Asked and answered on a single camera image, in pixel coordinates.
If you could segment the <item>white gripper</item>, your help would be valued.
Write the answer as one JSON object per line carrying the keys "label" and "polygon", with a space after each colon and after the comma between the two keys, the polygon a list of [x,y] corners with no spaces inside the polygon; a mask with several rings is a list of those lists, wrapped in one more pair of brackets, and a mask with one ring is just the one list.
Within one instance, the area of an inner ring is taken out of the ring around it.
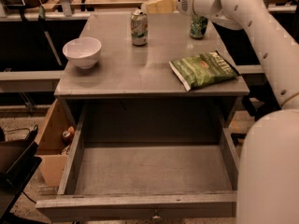
{"label": "white gripper", "polygon": [[[210,17],[221,10],[221,0],[177,0],[178,11],[184,15]],[[176,10],[176,0],[149,0],[141,5],[149,14],[168,14]]]}

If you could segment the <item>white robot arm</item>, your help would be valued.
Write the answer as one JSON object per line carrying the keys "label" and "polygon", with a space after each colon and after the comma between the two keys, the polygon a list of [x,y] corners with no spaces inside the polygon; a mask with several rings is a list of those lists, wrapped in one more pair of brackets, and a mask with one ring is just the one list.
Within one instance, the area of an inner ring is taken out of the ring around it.
{"label": "white robot arm", "polygon": [[177,0],[184,15],[242,29],[280,110],[249,129],[239,163],[236,224],[299,224],[299,45],[263,0]]}

